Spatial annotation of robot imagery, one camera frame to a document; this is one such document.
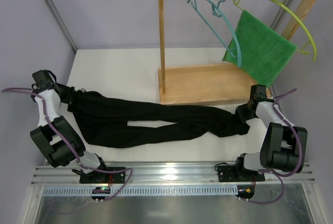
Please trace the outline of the black trousers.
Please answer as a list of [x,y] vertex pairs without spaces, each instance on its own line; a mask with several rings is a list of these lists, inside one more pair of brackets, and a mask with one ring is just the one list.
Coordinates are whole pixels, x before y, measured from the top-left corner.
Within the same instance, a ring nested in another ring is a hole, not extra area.
[[68,111],[88,144],[108,148],[187,141],[208,132],[225,138],[250,130],[247,123],[224,109],[127,101],[95,91],[74,92]]

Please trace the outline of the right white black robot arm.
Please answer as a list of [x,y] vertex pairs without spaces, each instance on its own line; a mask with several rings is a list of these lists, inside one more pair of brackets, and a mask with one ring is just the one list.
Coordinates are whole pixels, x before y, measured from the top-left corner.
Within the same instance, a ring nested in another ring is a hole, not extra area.
[[258,118],[266,126],[260,151],[243,153],[237,157],[235,170],[239,175],[267,172],[279,177],[290,177],[302,170],[308,131],[290,122],[278,107],[280,99],[296,90],[269,98],[266,86],[253,85],[248,102],[236,108],[236,116],[243,123]]

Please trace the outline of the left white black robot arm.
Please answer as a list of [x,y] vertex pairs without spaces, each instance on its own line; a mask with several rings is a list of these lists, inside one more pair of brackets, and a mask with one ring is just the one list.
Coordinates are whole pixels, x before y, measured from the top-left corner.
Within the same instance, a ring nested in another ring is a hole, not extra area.
[[70,104],[74,88],[59,84],[49,70],[32,74],[32,99],[39,109],[39,123],[30,132],[30,137],[48,163],[57,168],[72,161],[78,162],[78,169],[72,172],[80,176],[80,183],[107,183],[108,167],[101,157],[86,150],[85,145],[60,112],[62,103]]

